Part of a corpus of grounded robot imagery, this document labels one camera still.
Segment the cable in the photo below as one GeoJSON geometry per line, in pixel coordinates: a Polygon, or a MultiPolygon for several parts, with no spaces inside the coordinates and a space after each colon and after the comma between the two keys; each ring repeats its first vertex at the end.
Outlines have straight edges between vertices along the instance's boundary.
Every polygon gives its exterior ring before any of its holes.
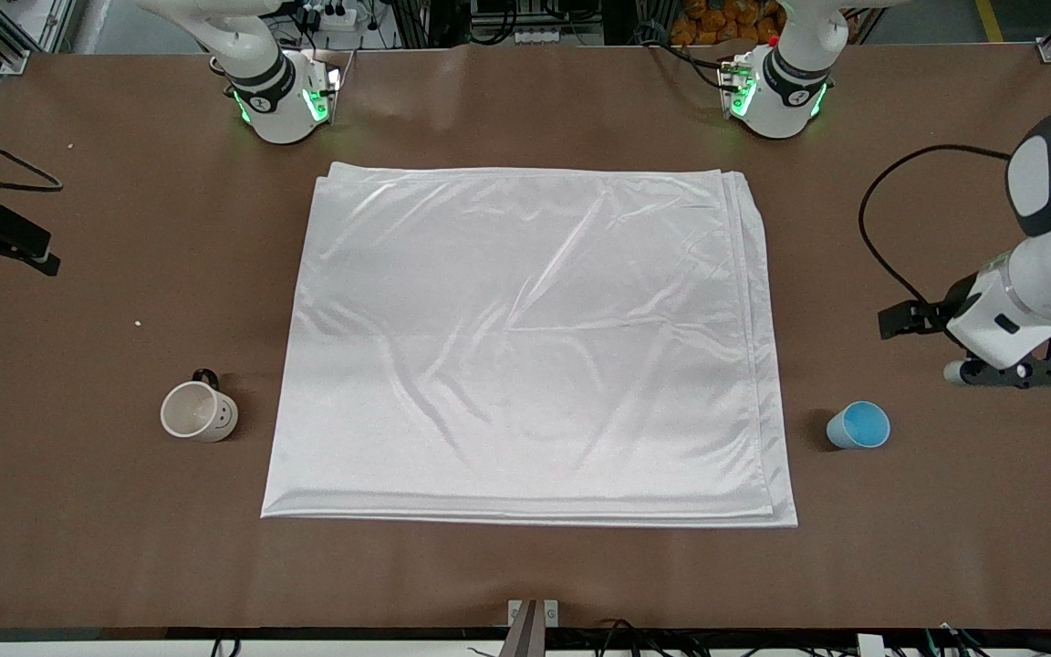
{"type": "Polygon", "coordinates": [[[721,84],[719,82],[716,82],[716,80],[708,78],[708,76],[704,75],[704,71],[701,68],[701,66],[707,66],[709,67],[709,69],[717,70],[719,69],[719,67],[721,67],[721,64],[713,64],[712,62],[701,61],[700,59],[693,58],[692,55],[688,55],[686,53],[679,53],[675,48],[673,48],[673,46],[664,45],[659,41],[643,41],[640,43],[640,45],[658,45],[660,48],[667,50],[667,53],[672,53],[673,55],[675,55],[676,58],[683,59],[683,61],[692,64],[692,70],[696,71],[696,75],[700,76],[700,80],[704,80],[704,83],[708,84],[708,86],[719,88],[719,90],[721,91],[739,90],[739,87],[735,86],[735,84],[721,84]]]}
{"type": "Polygon", "coordinates": [[[0,182],[0,190],[59,191],[63,189],[63,184],[59,182],[58,178],[55,178],[55,176],[46,173],[45,170],[42,170],[38,166],[33,165],[33,163],[28,163],[24,161],[24,159],[22,158],[18,158],[12,153],[8,153],[7,150],[4,150],[2,148],[0,148],[0,156],[3,156],[3,158],[8,159],[8,161],[16,163],[18,166],[24,167],[26,170],[32,171],[32,173],[34,173],[35,176],[39,176],[43,180],[46,180],[47,183],[50,183],[50,184],[23,184],[23,183],[0,182]]]}
{"type": "MultiPolygon", "coordinates": [[[[213,649],[209,652],[209,657],[218,657],[218,650],[222,648],[222,637],[225,633],[219,633],[218,638],[213,640],[213,649]]],[[[238,653],[242,653],[242,639],[239,637],[233,637],[233,650],[230,651],[225,657],[238,657],[238,653]]]]}
{"type": "Polygon", "coordinates": [[[504,41],[506,38],[509,38],[509,35],[512,35],[514,33],[514,28],[517,26],[517,0],[504,0],[504,3],[506,13],[501,16],[501,26],[500,28],[497,28],[497,34],[489,40],[476,38],[470,34],[470,38],[468,38],[468,40],[472,43],[480,43],[480,45],[497,45],[497,43],[500,43],[501,41],[504,41]],[[510,13],[513,14],[512,24],[509,22],[510,13]]]}
{"type": "Polygon", "coordinates": [[[975,637],[969,635],[967,631],[960,631],[960,636],[964,637],[964,640],[967,640],[968,643],[971,643],[971,650],[975,650],[975,653],[978,654],[980,657],[992,657],[991,654],[985,653],[984,648],[981,648],[980,645],[980,641],[975,640],[975,637]]]}
{"type": "MultiPolygon", "coordinates": [[[[910,295],[913,295],[914,299],[916,299],[919,303],[923,304],[924,307],[929,307],[930,303],[927,302],[926,296],[923,296],[923,292],[919,292],[919,290],[916,290],[916,288],[912,286],[912,284],[910,284],[909,280],[904,279],[901,273],[894,270],[894,268],[890,266],[889,263],[887,262],[887,259],[884,259],[883,254],[881,254],[879,252],[879,249],[875,248],[873,241],[870,240],[870,235],[868,235],[867,232],[867,204],[870,204],[870,198],[873,196],[874,190],[879,188],[879,184],[881,184],[883,180],[887,179],[887,176],[893,173],[894,169],[905,165],[905,163],[913,161],[913,159],[916,159],[918,157],[925,156],[927,153],[934,153],[937,150],[961,150],[961,152],[973,153],[976,156],[985,156],[988,158],[995,158],[997,159],[997,161],[1005,161],[1005,162],[1010,161],[1010,159],[1012,158],[1008,153],[1000,152],[1000,150],[990,150],[988,148],[980,148],[980,146],[968,146],[966,144],[937,144],[934,146],[927,146],[926,148],[920,148],[919,150],[916,150],[916,152],[904,156],[903,158],[900,158],[900,161],[898,161],[897,163],[892,163],[892,165],[889,165],[887,169],[882,171],[882,173],[879,174],[879,178],[877,178],[874,182],[870,184],[870,187],[867,187],[867,192],[865,192],[865,194],[862,196],[862,204],[859,205],[859,233],[862,235],[862,242],[864,243],[865,246],[867,246],[867,249],[870,250],[870,254],[872,254],[875,261],[879,262],[879,265],[883,267],[884,270],[887,270],[887,273],[891,275],[891,279],[898,280],[900,286],[906,287],[906,291],[910,292],[910,295]]],[[[929,315],[930,315],[930,323],[934,325],[935,329],[940,329],[940,331],[946,333],[946,335],[950,337],[952,342],[959,344],[959,341],[955,340],[955,336],[951,335],[951,332],[947,331],[947,326],[943,324],[943,321],[940,320],[936,313],[931,312],[929,313],[929,315]]],[[[930,632],[927,633],[927,643],[929,643],[931,648],[934,648],[935,645],[934,641],[931,641],[930,639],[930,632]]]]}
{"type": "Polygon", "coordinates": [[[571,34],[575,35],[575,38],[578,40],[578,44],[586,45],[586,42],[583,41],[583,35],[578,34],[578,29],[575,26],[575,21],[571,20],[571,14],[566,14],[566,24],[571,26],[571,34]]]}
{"type": "Polygon", "coordinates": [[[924,629],[923,633],[927,636],[927,648],[930,649],[930,657],[940,657],[943,653],[939,652],[939,645],[935,645],[935,640],[930,638],[929,629],[924,629]]]}
{"type": "Polygon", "coordinates": [[[693,58],[692,55],[681,50],[677,50],[676,48],[674,48],[674,46],[667,45],[667,43],[663,43],[662,41],[655,41],[654,38],[648,38],[645,41],[640,41],[639,45],[658,45],[660,48],[667,50],[667,53],[672,53],[673,55],[675,55],[676,58],[683,59],[683,61],[685,62],[688,63],[696,62],[697,66],[703,66],[705,67],[705,69],[717,69],[717,70],[721,69],[722,64],[719,64],[717,62],[708,62],[706,61],[706,59],[693,58]]]}
{"type": "Polygon", "coordinates": [[[542,0],[542,12],[545,12],[551,18],[558,18],[559,21],[571,20],[572,17],[575,18],[575,20],[586,21],[590,20],[590,18],[594,18],[596,14],[598,14],[597,9],[586,9],[584,12],[577,13],[566,12],[565,14],[562,12],[555,12],[550,7],[550,0],[542,0]]]}
{"type": "Polygon", "coordinates": [[[294,14],[291,14],[291,22],[293,22],[295,28],[300,30],[300,34],[303,35],[303,37],[308,38],[308,42],[310,42],[310,50],[317,52],[318,48],[314,45],[314,37],[312,35],[314,30],[304,30],[303,25],[300,25],[300,19],[294,14]]]}

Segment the brown table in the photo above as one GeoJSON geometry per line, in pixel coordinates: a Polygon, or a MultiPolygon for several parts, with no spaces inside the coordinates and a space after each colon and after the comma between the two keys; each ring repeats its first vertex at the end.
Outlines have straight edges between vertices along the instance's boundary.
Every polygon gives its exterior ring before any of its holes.
{"type": "MultiPolygon", "coordinates": [[[[0,201],[51,230],[63,269],[0,259],[0,627],[473,627],[529,596],[583,625],[1050,627],[1051,391],[959,390],[942,336],[880,342],[874,312],[905,294],[854,213],[918,147],[1016,146],[1051,112],[1051,66],[1031,45],[851,46],[836,79],[800,138],[767,142],[659,52],[362,53],[337,124],[276,147],[204,59],[38,56],[0,88],[0,145],[66,191],[0,201]],[[310,191],[333,161],[745,171],[800,528],[260,520],[310,191]],[[242,408],[224,444],[158,424],[202,366],[242,408]],[[860,397],[887,408],[891,444],[829,452],[823,425],[860,397]]],[[[880,248],[929,295],[1019,240],[993,161],[930,156],[875,199],[880,248]]]]}

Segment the wire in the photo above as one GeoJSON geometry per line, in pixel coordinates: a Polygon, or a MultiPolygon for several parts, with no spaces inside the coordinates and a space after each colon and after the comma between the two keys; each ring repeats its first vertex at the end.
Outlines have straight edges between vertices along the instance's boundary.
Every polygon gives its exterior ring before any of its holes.
{"type": "Polygon", "coordinates": [[[984,648],[981,648],[980,641],[975,640],[974,636],[969,635],[969,633],[967,631],[963,631],[963,629],[961,629],[961,631],[959,632],[960,636],[964,637],[964,640],[967,640],[968,643],[971,643],[971,650],[975,650],[975,653],[978,654],[980,657],[992,657],[991,654],[985,653],[984,648]]]}
{"type": "MultiPolygon", "coordinates": [[[[883,267],[884,270],[887,270],[887,273],[891,275],[891,279],[898,280],[900,286],[906,287],[906,291],[910,292],[910,295],[913,295],[914,299],[916,299],[919,303],[923,304],[924,307],[929,307],[930,303],[927,302],[926,296],[923,296],[923,292],[916,290],[916,288],[910,284],[909,280],[904,279],[901,273],[894,270],[894,268],[887,262],[887,259],[884,259],[883,254],[881,254],[879,249],[875,248],[874,243],[870,238],[870,233],[867,232],[867,205],[870,204],[870,198],[874,194],[874,190],[879,188],[883,180],[887,179],[887,176],[893,173],[894,169],[905,165],[905,163],[913,161],[913,159],[916,159],[918,157],[925,156],[927,153],[934,153],[937,150],[961,150],[961,152],[995,158],[997,161],[1005,162],[1010,161],[1011,159],[1011,156],[1008,153],[1002,153],[1000,150],[990,150],[988,148],[968,146],[966,144],[937,144],[934,146],[927,146],[926,148],[920,148],[916,152],[904,156],[903,158],[900,158],[900,161],[889,165],[887,169],[879,174],[879,178],[874,179],[874,182],[870,184],[870,187],[867,187],[867,192],[862,196],[862,204],[859,205],[859,233],[862,235],[862,242],[865,246],[867,246],[867,249],[870,250],[870,254],[872,254],[875,261],[879,262],[879,265],[883,267]]],[[[943,324],[943,320],[940,320],[937,313],[931,312],[929,315],[930,323],[934,325],[935,329],[940,329],[940,331],[943,331],[948,337],[959,344],[959,341],[955,341],[955,336],[951,335],[951,332],[947,331],[947,326],[943,324]]],[[[927,643],[929,643],[931,648],[934,648],[935,645],[934,641],[931,641],[930,639],[930,632],[927,633],[927,643]]]]}
{"type": "Polygon", "coordinates": [[[939,657],[940,654],[942,654],[942,653],[939,652],[939,645],[935,645],[935,640],[930,638],[930,631],[929,631],[929,629],[924,629],[923,633],[925,633],[925,635],[927,635],[927,646],[930,648],[930,657],[939,657]]]}
{"type": "Polygon", "coordinates": [[[722,64],[719,64],[718,62],[708,62],[708,61],[706,61],[706,59],[693,58],[692,55],[689,55],[689,54],[687,54],[685,52],[681,52],[679,49],[676,49],[676,48],[674,48],[674,46],[667,45],[667,43],[663,43],[662,41],[655,41],[654,38],[648,38],[645,41],[640,41],[639,45],[658,45],[660,48],[663,48],[664,50],[667,50],[667,53],[672,53],[673,55],[675,55],[676,58],[683,59],[683,61],[688,62],[688,63],[696,62],[697,66],[703,66],[703,67],[705,67],[705,69],[717,69],[717,70],[719,70],[719,69],[721,69],[721,66],[722,66],[722,64]]]}
{"type": "Polygon", "coordinates": [[[594,18],[598,13],[596,9],[588,9],[577,13],[566,12],[565,14],[562,12],[555,12],[550,7],[550,0],[542,0],[542,12],[545,12],[548,16],[552,18],[558,18],[559,21],[571,20],[571,17],[574,17],[579,21],[586,21],[590,20],[590,18],[594,18]]]}
{"type": "MultiPolygon", "coordinates": [[[[425,21],[420,20],[419,12],[413,13],[408,7],[405,7],[399,2],[399,0],[392,1],[392,3],[388,3],[388,5],[389,5],[389,7],[392,7],[393,12],[396,13],[395,19],[396,19],[396,25],[397,26],[399,25],[399,13],[404,12],[405,16],[408,17],[412,21],[412,23],[414,25],[416,25],[416,32],[419,33],[417,35],[417,37],[425,37],[425,42],[428,45],[430,45],[430,46],[432,45],[432,40],[429,38],[429,28],[427,28],[427,26],[425,25],[425,21]]],[[[397,30],[397,32],[399,32],[399,34],[400,34],[400,45],[404,46],[405,48],[414,48],[415,45],[408,45],[408,43],[405,42],[405,39],[404,39],[404,28],[399,28],[399,30],[397,30]]],[[[396,37],[395,37],[395,35],[393,35],[391,42],[392,42],[393,48],[395,48],[395,44],[396,44],[396,37]]]]}
{"type": "Polygon", "coordinates": [[[294,14],[291,14],[291,22],[293,22],[294,28],[300,30],[300,34],[303,35],[303,37],[308,38],[308,42],[310,42],[310,50],[317,50],[318,46],[314,45],[314,37],[313,37],[314,30],[313,29],[304,30],[303,25],[300,25],[300,19],[296,18],[294,14]]]}
{"type": "Polygon", "coordinates": [[[504,0],[506,13],[501,16],[501,26],[497,28],[497,34],[490,38],[489,40],[483,40],[483,38],[476,38],[470,35],[470,40],[473,43],[480,43],[480,45],[497,45],[506,38],[509,38],[510,34],[514,33],[514,28],[517,26],[517,0],[504,0]],[[513,14],[512,24],[509,22],[510,13],[513,14]]]}
{"type": "Polygon", "coordinates": [[[692,64],[692,70],[696,71],[696,75],[700,76],[700,80],[704,80],[704,83],[708,84],[708,86],[719,88],[719,90],[721,91],[739,90],[739,87],[735,86],[735,84],[721,84],[719,82],[716,82],[716,80],[708,78],[708,76],[704,75],[702,66],[707,66],[709,67],[709,69],[718,70],[719,67],[721,67],[721,64],[714,64],[713,62],[705,62],[702,61],[701,59],[693,58],[692,55],[677,52],[675,48],[673,48],[673,46],[664,45],[664,43],[660,43],[659,41],[643,41],[640,43],[640,45],[658,45],[660,48],[667,50],[667,53],[672,53],[673,55],[675,55],[676,58],[683,59],[683,61],[692,64]]]}
{"type": "MultiPolygon", "coordinates": [[[[219,633],[218,638],[213,640],[213,649],[209,652],[209,657],[218,657],[218,650],[222,648],[222,637],[225,633],[219,633]]],[[[242,639],[239,637],[233,637],[233,650],[230,651],[225,657],[238,657],[238,653],[242,653],[242,639]]]]}
{"type": "Polygon", "coordinates": [[[583,35],[578,34],[578,29],[575,26],[575,21],[571,20],[571,14],[569,13],[566,14],[566,24],[571,26],[571,34],[575,35],[575,38],[578,40],[578,44],[586,45],[586,42],[583,41],[583,35]]]}
{"type": "Polygon", "coordinates": [[[18,158],[12,153],[8,153],[7,150],[4,150],[2,148],[0,148],[0,156],[3,156],[3,158],[8,159],[8,161],[16,163],[18,166],[24,167],[26,170],[32,171],[32,173],[34,173],[35,176],[39,176],[43,180],[46,180],[47,183],[50,183],[50,184],[24,184],[24,183],[0,182],[0,190],[59,191],[63,189],[63,184],[59,182],[58,178],[55,178],[55,176],[46,173],[45,170],[42,170],[38,166],[33,165],[33,163],[28,163],[24,161],[24,159],[22,158],[18,158]]]}

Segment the green led light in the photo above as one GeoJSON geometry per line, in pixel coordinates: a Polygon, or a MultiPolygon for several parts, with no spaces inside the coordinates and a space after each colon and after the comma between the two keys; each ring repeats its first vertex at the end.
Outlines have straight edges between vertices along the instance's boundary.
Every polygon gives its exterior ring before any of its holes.
{"type": "Polygon", "coordinates": [[[822,99],[822,96],[826,95],[826,88],[828,88],[828,87],[829,87],[828,84],[822,84],[821,88],[819,88],[819,90],[818,90],[818,99],[813,101],[813,108],[809,109],[809,118],[818,116],[818,112],[821,111],[821,99],[822,99]]]}
{"type": "Polygon", "coordinates": [[[307,91],[303,94],[303,99],[308,102],[310,116],[314,117],[314,121],[326,121],[327,103],[325,100],[321,99],[321,97],[318,97],[318,95],[314,91],[307,91]]]}
{"type": "Polygon", "coordinates": [[[736,98],[733,100],[733,114],[738,117],[745,116],[748,111],[748,104],[751,103],[751,97],[757,93],[757,82],[750,80],[747,86],[742,88],[741,91],[737,91],[736,98]]]}
{"type": "Polygon", "coordinates": [[[250,123],[250,112],[246,111],[246,105],[242,104],[242,99],[238,96],[238,91],[233,93],[233,99],[238,101],[238,107],[242,109],[242,121],[250,123]]]}

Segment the mug handle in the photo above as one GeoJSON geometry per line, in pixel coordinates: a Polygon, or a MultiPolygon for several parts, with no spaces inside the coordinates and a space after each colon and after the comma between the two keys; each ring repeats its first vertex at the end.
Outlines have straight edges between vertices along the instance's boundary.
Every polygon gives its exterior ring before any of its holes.
{"type": "Polygon", "coordinates": [[[213,370],[206,370],[202,367],[201,370],[193,371],[192,379],[193,382],[205,382],[213,390],[221,391],[221,388],[218,388],[218,374],[213,374],[213,370]]]}

